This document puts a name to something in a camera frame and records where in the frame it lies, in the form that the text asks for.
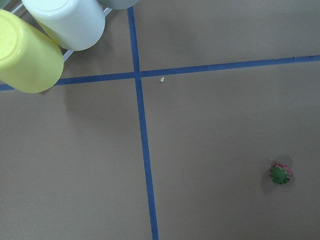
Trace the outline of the grey upturned cup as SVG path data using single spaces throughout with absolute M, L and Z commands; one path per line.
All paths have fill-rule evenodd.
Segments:
M 139 0 L 98 0 L 98 2 L 113 10 L 124 10 L 136 5 Z

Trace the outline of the yellow upturned cup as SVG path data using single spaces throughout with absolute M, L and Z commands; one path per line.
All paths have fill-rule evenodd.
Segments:
M 6 10 L 0 11 L 0 80 L 23 93 L 54 86 L 64 69 L 59 46 Z

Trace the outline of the red strawberry on table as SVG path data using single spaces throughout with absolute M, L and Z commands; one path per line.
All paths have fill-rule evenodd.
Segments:
M 283 185 L 293 179 L 293 171 L 285 164 L 276 163 L 270 167 L 269 176 L 273 183 Z

